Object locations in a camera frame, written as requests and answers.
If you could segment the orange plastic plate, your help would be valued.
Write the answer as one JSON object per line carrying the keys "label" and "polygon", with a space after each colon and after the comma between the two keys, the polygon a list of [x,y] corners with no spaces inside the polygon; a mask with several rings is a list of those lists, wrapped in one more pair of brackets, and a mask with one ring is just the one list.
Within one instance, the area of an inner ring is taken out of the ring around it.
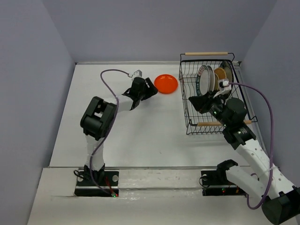
{"label": "orange plastic plate", "polygon": [[159,93],[171,94],[177,90],[178,81],[172,75],[161,74],[155,78],[154,85]]}

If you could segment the dark rimmed ceramic plate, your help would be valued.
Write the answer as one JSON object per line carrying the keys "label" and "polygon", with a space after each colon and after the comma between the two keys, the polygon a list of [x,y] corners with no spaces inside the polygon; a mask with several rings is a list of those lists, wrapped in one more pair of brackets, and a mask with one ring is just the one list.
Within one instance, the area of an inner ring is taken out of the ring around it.
{"label": "dark rimmed ceramic plate", "polygon": [[231,69],[230,63],[228,61],[223,61],[219,67],[225,71],[227,79],[229,80],[230,83],[232,83],[233,71]]}

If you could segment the cream patterned plate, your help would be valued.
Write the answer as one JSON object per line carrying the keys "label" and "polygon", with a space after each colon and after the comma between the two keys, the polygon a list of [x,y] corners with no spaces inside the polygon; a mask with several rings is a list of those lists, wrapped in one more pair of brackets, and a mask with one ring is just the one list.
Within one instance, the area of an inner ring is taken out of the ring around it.
{"label": "cream patterned plate", "polygon": [[214,77],[215,77],[214,90],[219,90],[219,85],[218,85],[219,77],[216,73],[214,73]]}

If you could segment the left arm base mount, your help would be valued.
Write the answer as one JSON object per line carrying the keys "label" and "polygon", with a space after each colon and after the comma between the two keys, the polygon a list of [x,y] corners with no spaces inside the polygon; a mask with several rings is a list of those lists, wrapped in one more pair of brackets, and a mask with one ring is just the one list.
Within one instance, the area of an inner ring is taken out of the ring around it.
{"label": "left arm base mount", "polygon": [[74,170],[76,185],[74,194],[78,197],[118,197],[119,171],[93,172],[88,168]]}

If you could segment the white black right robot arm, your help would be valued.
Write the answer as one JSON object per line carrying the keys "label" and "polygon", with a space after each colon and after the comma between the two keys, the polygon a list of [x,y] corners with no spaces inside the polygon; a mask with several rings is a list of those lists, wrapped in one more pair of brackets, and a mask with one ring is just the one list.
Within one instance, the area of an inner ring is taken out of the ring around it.
{"label": "white black right robot arm", "polygon": [[242,156],[253,170],[245,172],[232,159],[217,165],[216,170],[203,172],[203,183],[209,188],[217,180],[222,184],[234,184],[246,193],[246,198],[260,199],[252,210],[261,208],[265,217],[274,225],[279,225],[300,213],[300,189],[289,181],[273,163],[273,151],[267,154],[260,146],[255,134],[245,123],[248,113],[244,102],[238,98],[226,98],[232,89],[228,79],[219,81],[219,90],[189,97],[194,109],[210,113],[221,126],[225,140]]}

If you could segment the white plate green red rim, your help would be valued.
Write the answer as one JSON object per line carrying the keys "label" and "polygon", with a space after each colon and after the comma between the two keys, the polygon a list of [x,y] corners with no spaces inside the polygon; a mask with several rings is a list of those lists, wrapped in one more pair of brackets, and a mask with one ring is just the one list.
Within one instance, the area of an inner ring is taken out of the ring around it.
{"label": "white plate green red rim", "polygon": [[213,69],[212,69],[211,66],[208,65],[207,68],[208,68],[209,75],[210,75],[210,87],[209,87],[209,91],[214,91],[215,90],[215,81],[216,81],[216,79],[215,79],[215,73],[214,73],[214,71],[213,71]]}

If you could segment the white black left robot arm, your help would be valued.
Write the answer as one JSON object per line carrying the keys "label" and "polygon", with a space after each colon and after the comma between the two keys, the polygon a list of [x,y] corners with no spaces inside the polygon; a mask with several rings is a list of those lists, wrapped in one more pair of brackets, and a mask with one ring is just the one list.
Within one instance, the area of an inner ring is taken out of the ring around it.
{"label": "white black left robot arm", "polygon": [[132,85],[124,93],[113,98],[93,97],[85,110],[80,126],[87,141],[87,160],[81,176],[93,185],[100,185],[105,176],[103,157],[104,141],[107,138],[116,115],[135,109],[144,101],[158,93],[150,78],[135,77]]}

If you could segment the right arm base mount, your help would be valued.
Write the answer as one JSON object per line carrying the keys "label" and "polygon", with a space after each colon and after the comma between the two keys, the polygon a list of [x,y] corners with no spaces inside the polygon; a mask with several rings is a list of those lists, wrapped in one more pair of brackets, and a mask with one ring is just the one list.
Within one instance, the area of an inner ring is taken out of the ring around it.
{"label": "right arm base mount", "polygon": [[245,196],[244,190],[237,185],[220,178],[216,170],[201,171],[199,184],[203,196]]}

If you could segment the white plate blue lettered rim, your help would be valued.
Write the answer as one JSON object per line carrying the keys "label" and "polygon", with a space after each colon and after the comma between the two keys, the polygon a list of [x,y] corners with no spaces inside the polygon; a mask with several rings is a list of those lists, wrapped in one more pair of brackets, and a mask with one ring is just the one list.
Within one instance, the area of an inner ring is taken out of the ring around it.
{"label": "white plate blue lettered rim", "polygon": [[196,76],[196,93],[198,96],[205,95],[208,91],[213,91],[213,76],[210,68],[202,65]]}

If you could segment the woven bamboo plate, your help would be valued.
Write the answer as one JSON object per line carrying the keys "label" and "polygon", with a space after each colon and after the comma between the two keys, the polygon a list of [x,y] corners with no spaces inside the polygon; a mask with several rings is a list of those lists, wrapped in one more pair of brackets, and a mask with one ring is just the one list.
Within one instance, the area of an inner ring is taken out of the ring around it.
{"label": "woven bamboo plate", "polygon": [[225,71],[224,71],[222,68],[220,68],[220,67],[216,68],[216,69],[214,70],[214,73],[216,73],[216,74],[218,75],[219,80],[222,80],[222,79],[226,79],[226,78],[227,78],[227,77],[226,77]]}

